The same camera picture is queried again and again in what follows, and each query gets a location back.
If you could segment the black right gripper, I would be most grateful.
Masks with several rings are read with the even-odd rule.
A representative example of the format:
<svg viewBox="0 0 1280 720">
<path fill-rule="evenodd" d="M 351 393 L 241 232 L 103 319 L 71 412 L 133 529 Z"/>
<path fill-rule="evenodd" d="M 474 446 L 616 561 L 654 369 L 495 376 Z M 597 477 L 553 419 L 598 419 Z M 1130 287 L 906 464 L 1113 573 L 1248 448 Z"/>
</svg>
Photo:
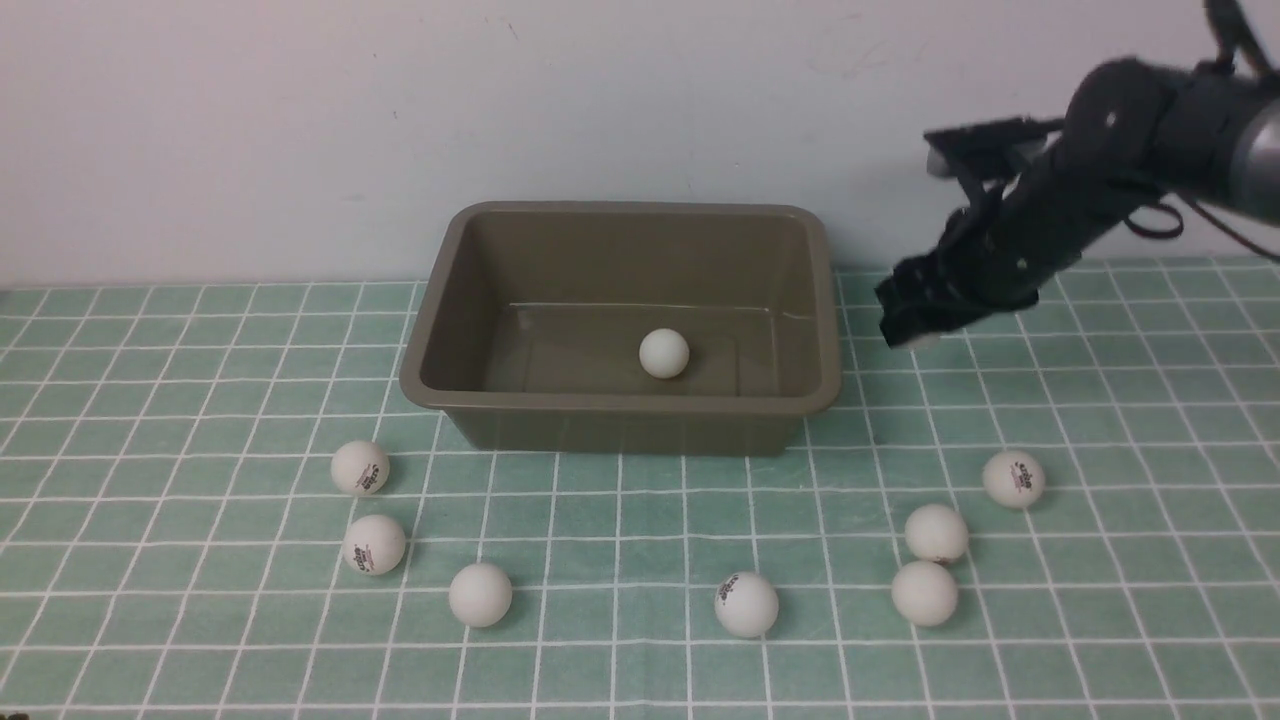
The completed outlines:
<svg viewBox="0 0 1280 720">
<path fill-rule="evenodd" d="M 937 256 L 905 258 L 877 284 L 884 342 L 904 348 L 920 334 L 946 332 L 945 307 L 900 302 L 933 301 L 940 274 L 965 304 L 986 311 L 1036 304 L 1042 286 L 1149 202 L 1151 182 L 1128 161 L 1055 141 L 1009 187 L 991 190 Z"/>
</svg>

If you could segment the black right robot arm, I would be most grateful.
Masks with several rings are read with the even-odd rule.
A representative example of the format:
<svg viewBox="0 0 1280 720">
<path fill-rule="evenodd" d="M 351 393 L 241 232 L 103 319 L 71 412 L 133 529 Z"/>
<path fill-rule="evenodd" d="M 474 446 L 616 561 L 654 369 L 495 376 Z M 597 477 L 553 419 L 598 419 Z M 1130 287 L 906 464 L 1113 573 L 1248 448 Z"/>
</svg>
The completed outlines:
<svg viewBox="0 0 1280 720">
<path fill-rule="evenodd" d="M 929 169 L 955 178 L 969 204 L 929 252 L 876 287 L 891 347 L 1034 307 L 1091 245 L 1171 193 L 1277 224 L 1275 76 L 1123 58 L 1096 67 L 1060 118 L 956 126 L 925 141 Z"/>
</svg>

